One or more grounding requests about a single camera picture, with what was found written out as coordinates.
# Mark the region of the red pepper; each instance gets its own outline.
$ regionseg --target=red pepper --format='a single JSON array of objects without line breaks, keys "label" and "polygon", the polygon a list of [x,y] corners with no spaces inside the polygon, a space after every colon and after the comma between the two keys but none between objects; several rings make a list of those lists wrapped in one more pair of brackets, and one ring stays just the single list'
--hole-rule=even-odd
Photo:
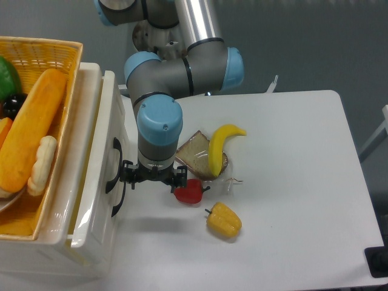
[{"label": "red pepper", "polygon": [[210,189],[210,186],[202,188],[201,180],[198,179],[188,179],[187,186],[185,188],[176,188],[174,195],[178,201],[196,204],[202,200],[202,194]]}]

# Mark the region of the orange toy food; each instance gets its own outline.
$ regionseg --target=orange toy food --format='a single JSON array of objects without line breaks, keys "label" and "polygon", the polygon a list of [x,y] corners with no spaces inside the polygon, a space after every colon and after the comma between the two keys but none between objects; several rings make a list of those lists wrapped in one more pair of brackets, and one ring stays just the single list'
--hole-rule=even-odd
[{"label": "orange toy food", "polygon": [[20,191],[66,90],[66,76],[46,70],[32,87],[0,150],[0,197]]},{"label": "orange toy food", "polygon": [[10,118],[4,118],[0,120],[0,149],[11,129],[12,120]]}]

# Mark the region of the woven basket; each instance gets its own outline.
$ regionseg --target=woven basket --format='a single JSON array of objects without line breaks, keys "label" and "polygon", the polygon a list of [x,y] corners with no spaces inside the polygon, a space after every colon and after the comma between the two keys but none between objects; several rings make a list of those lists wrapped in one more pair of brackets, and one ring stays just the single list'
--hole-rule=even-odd
[{"label": "woven basket", "polygon": [[24,93],[30,92],[36,80],[47,69],[58,69],[67,77],[66,92],[47,134],[57,139],[58,147],[45,192],[39,197],[23,193],[9,208],[0,213],[0,239],[32,241],[37,239],[42,221],[55,195],[64,157],[64,143],[69,131],[68,123],[73,114],[73,92],[81,62],[82,44],[0,36],[0,55],[18,71]]}]

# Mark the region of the white table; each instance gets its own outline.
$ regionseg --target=white table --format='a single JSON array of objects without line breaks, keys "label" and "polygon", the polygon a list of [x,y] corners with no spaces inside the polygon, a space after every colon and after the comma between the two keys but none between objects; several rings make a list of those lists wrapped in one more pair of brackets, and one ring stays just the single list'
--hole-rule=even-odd
[{"label": "white table", "polygon": [[[196,96],[180,103],[181,143],[225,123],[247,130],[225,146],[243,184],[232,194],[205,192],[199,207],[180,204],[161,183],[138,184],[125,198],[129,210],[108,277],[0,274],[4,290],[304,290],[388,282],[371,277],[364,257],[366,247],[383,241],[335,92]],[[135,144],[130,101],[124,105]],[[242,220],[235,240],[206,228],[204,208],[217,200]]]}]

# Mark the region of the yellow pepper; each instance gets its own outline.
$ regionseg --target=yellow pepper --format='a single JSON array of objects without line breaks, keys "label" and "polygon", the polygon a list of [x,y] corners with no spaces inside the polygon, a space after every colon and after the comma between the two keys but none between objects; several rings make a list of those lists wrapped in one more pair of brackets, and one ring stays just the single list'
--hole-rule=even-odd
[{"label": "yellow pepper", "polygon": [[241,220],[224,203],[217,202],[211,210],[205,210],[210,213],[206,223],[211,229],[228,238],[233,238],[238,234],[242,226]]}]

